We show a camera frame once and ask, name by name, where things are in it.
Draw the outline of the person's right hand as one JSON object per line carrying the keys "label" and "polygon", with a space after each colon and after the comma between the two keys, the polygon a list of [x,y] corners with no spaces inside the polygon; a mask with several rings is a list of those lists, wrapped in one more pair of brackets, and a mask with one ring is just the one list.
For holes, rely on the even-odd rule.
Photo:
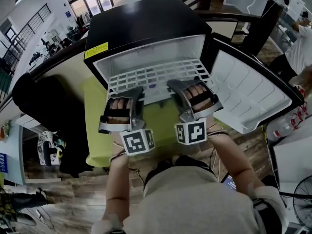
{"label": "person's right hand", "polygon": [[202,84],[191,85],[183,91],[194,112],[200,112],[213,106],[208,90]]}

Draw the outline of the blue plastic crate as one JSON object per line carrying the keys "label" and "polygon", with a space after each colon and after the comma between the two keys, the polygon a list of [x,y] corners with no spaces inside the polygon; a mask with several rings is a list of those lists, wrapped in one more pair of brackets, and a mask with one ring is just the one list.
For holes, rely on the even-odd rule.
{"label": "blue plastic crate", "polygon": [[0,172],[8,173],[7,155],[0,153]]}

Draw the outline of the potted plant orange pot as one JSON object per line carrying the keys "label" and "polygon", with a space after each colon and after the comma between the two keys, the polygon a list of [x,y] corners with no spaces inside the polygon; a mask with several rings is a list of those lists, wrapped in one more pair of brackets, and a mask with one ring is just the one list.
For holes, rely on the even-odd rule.
{"label": "potted plant orange pot", "polygon": [[0,140],[5,140],[10,134],[11,121],[7,120],[0,128]]}

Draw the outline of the black office chair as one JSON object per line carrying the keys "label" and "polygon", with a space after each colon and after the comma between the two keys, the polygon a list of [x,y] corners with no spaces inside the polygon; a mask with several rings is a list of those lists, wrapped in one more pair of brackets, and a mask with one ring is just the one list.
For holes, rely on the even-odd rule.
{"label": "black office chair", "polygon": [[90,171],[86,163],[89,155],[84,105],[68,93],[54,76],[34,81],[29,73],[16,82],[12,97],[25,114],[37,120],[46,129],[66,142],[59,170],[78,178]]}

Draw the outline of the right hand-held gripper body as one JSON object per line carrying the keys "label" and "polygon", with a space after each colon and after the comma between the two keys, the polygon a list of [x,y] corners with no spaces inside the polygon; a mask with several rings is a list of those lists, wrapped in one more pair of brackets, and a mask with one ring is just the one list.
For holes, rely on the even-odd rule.
{"label": "right hand-held gripper body", "polygon": [[[190,102],[187,100],[183,91],[195,84],[202,84],[208,90],[213,106],[194,112]],[[167,81],[167,86],[173,91],[171,97],[179,111],[180,123],[175,124],[175,133],[178,143],[183,145],[193,145],[207,140],[206,118],[213,116],[214,112],[223,109],[223,106],[216,94],[206,85],[205,82],[197,80],[178,80]]]}

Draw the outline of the pale blue table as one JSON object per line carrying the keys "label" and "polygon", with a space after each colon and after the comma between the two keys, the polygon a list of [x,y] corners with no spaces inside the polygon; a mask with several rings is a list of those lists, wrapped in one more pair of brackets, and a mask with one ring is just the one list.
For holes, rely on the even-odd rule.
{"label": "pale blue table", "polygon": [[0,153],[6,154],[7,173],[5,179],[23,185],[25,172],[22,155],[22,126],[11,122],[9,137],[0,141]]}

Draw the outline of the person in white shirt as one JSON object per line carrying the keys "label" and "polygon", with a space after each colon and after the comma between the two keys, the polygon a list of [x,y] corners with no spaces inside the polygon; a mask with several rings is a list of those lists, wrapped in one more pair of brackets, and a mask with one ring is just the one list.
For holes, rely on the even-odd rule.
{"label": "person in white shirt", "polygon": [[171,167],[152,177],[144,198],[123,222],[92,226],[92,234],[285,234],[287,210],[278,190],[247,186],[240,193],[199,167]]}

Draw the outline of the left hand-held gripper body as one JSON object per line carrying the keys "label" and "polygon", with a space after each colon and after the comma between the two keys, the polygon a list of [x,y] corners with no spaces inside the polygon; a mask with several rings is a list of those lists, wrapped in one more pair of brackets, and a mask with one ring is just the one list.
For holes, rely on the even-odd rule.
{"label": "left hand-held gripper body", "polygon": [[[128,156],[144,154],[155,148],[153,131],[146,128],[146,122],[143,119],[143,91],[143,87],[139,86],[116,95],[111,95],[107,100],[103,115],[100,116],[98,132],[103,134],[118,132]],[[131,110],[110,110],[110,104],[116,98],[132,99]],[[128,124],[110,124],[108,123],[109,116],[130,117],[130,122]]]}

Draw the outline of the black standing fan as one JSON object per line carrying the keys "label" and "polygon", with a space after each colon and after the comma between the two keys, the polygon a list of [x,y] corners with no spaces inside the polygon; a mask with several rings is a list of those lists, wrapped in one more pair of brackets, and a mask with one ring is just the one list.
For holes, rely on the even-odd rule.
{"label": "black standing fan", "polygon": [[280,194],[287,204],[290,226],[297,227],[298,234],[312,234],[312,175],[298,184],[281,185]]}

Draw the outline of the black mini fridge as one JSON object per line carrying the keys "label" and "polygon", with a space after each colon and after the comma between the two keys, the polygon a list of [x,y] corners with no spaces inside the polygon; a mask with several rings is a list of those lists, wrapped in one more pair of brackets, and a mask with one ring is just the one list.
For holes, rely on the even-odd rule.
{"label": "black mini fridge", "polygon": [[181,0],[141,0],[92,17],[84,63],[108,89],[109,78],[148,65],[199,59],[211,27]]}

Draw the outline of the clear jug with red label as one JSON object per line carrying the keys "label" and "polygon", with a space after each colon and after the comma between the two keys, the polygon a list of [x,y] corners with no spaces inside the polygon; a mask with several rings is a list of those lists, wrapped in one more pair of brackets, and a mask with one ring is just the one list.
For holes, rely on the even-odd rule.
{"label": "clear jug with red label", "polygon": [[270,122],[265,130],[269,146],[274,146],[282,138],[298,129],[301,120],[291,116],[279,117]]}
{"label": "clear jug with red label", "polygon": [[299,124],[305,120],[305,118],[309,115],[308,113],[308,104],[305,101],[303,105],[298,106],[290,112],[291,115],[291,126],[294,129],[299,128]]}

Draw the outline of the black metal railing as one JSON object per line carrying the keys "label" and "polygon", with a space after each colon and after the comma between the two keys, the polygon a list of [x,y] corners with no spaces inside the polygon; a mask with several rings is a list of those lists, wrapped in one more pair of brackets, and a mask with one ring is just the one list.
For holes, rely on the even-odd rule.
{"label": "black metal railing", "polygon": [[36,34],[39,27],[46,21],[51,14],[47,4],[40,8],[31,19],[24,25],[21,31],[13,37],[11,44],[1,58],[0,67],[8,74],[12,75],[20,61],[23,52],[32,37]]}

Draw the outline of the white wire fridge shelf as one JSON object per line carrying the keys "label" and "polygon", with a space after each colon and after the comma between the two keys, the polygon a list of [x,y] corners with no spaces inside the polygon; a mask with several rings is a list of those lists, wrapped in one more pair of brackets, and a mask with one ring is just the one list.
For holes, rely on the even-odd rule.
{"label": "white wire fridge shelf", "polygon": [[[122,71],[109,78],[108,94],[111,96],[142,86],[144,89],[142,100],[145,105],[148,105],[171,97],[173,91],[167,86],[167,81],[171,79],[200,79],[209,88],[214,86],[214,82],[202,62],[199,59],[187,59]],[[156,84],[157,88],[149,89],[150,84]]]}

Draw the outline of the person's right forearm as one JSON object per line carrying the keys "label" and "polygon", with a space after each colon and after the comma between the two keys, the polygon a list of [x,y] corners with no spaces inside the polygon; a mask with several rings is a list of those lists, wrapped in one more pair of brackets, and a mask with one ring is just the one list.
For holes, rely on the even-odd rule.
{"label": "person's right forearm", "polygon": [[[206,118],[206,127],[207,132],[223,130],[212,116]],[[249,188],[255,189],[264,186],[257,177],[248,157],[230,136],[220,134],[209,136],[208,139],[214,145],[222,163],[233,178],[238,192],[247,194]]]}

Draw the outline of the teal yellow small object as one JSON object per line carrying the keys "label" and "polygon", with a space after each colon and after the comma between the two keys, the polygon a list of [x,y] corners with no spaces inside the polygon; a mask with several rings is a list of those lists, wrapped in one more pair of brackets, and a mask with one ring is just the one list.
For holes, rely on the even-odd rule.
{"label": "teal yellow small object", "polygon": [[53,143],[54,143],[55,148],[57,149],[57,156],[59,158],[62,158],[63,151],[66,148],[66,142],[63,139],[59,138],[57,135],[54,135]]}

